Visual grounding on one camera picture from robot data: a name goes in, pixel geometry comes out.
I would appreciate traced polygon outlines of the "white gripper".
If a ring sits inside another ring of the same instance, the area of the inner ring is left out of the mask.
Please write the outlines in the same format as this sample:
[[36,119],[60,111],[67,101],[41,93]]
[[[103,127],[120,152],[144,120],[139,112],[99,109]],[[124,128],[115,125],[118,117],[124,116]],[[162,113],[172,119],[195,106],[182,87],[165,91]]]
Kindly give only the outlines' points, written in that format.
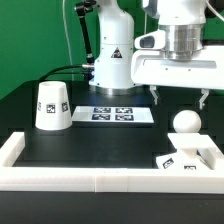
[[157,86],[201,89],[199,108],[203,109],[210,90],[224,90],[224,46],[205,46],[191,60],[167,59],[162,51],[137,50],[131,63],[131,78],[137,84],[150,85],[155,105]]

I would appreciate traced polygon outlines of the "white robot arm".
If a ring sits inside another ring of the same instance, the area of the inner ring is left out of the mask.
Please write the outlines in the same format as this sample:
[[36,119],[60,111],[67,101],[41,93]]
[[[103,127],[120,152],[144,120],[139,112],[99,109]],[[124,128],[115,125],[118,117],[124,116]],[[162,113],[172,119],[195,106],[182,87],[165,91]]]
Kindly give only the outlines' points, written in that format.
[[204,44],[207,0],[142,0],[158,20],[154,32],[134,36],[133,18],[117,0],[97,0],[100,54],[91,87],[110,95],[147,85],[154,98],[159,86],[197,88],[203,97],[224,90],[224,45]]

